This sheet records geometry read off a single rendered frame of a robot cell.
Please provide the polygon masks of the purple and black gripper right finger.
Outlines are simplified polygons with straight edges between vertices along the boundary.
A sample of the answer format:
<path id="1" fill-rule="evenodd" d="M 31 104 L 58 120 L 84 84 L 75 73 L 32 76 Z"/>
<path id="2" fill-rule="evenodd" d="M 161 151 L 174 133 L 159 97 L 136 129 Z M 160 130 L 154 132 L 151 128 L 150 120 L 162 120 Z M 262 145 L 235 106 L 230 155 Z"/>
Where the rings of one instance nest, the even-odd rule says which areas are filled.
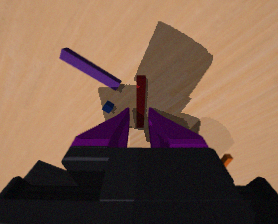
<path id="1" fill-rule="evenodd" d="M 163 117 L 151 107 L 148 125 L 151 148 L 209 148 L 201 135 Z"/>

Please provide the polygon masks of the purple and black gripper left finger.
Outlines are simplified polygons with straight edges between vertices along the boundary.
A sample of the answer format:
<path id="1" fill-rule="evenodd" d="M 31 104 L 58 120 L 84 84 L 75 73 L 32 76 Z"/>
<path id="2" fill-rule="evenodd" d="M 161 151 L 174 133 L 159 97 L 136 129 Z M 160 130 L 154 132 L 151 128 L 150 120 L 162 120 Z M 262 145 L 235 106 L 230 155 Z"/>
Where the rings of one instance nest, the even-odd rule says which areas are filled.
<path id="1" fill-rule="evenodd" d="M 127 147 L 128 135 L 129 135 L 129 123 L 130 123 L 130 111 L 129 108 L 126 108 L 117 116 L 77 135 L 70 147 L 72 146 L 117 147 L 117 142 L 118 142 L 118 147 Z"/>

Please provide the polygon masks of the orange rod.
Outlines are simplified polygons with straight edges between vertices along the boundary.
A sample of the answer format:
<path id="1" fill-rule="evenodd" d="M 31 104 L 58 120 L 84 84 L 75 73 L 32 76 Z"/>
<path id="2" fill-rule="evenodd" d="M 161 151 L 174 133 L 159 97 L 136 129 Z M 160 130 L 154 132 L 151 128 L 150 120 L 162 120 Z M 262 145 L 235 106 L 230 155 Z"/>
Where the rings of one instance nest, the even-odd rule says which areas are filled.
<path id="1" fill-rule="evenodd" d="M 227 167 L 228 164 L 233 160 L 233 157 L 230 154 L 224 154 L 221 160 L 224 163 L 224 165 Z"/>

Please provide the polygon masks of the small blue block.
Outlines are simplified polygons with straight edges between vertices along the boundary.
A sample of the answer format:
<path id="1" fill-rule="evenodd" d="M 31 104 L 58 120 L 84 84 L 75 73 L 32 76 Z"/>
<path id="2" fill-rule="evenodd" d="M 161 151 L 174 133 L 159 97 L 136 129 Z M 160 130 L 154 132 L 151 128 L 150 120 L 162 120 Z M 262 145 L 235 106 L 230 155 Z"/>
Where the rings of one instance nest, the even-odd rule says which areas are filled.
<path id="1" fill-rule="evenodd" d="M 114 104 L 111 103 L 110 101 L 107 101 L 105 103 L 105 105 L 103 106 L 102 110 L 109 114 L 112 111 L 113 107 L 114 107 Z"/>

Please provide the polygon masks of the purple rod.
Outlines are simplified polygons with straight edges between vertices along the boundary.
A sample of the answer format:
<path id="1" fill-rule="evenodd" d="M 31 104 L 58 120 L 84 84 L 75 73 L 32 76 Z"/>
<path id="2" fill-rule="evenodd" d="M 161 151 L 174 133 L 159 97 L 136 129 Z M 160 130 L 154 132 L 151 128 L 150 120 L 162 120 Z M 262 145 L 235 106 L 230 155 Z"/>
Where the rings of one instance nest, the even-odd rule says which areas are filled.
<path id="1" fill-rule="evenodd" d="M 121 83 L 120 79 L 116 78 L 112 74 L 103 70 L 99 66 L 95 65 L 94 63 L 82 57 L 68 47 L 61 49 L 59 59 L 91 76 L 92 78 L 96 79 L 97 81 L 103 83 L 113 90 L 117 90 Z"/>

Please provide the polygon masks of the red rod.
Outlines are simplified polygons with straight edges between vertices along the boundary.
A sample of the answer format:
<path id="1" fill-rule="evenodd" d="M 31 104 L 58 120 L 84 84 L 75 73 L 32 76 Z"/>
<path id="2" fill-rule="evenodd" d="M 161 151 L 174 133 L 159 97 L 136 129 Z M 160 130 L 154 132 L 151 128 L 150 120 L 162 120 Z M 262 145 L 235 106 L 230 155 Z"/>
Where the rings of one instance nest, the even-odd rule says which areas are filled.
<path id="1" fill-rule="evenodd" d="M 146 75 L 136 77 L 137 128 L 144 128 Z"/>

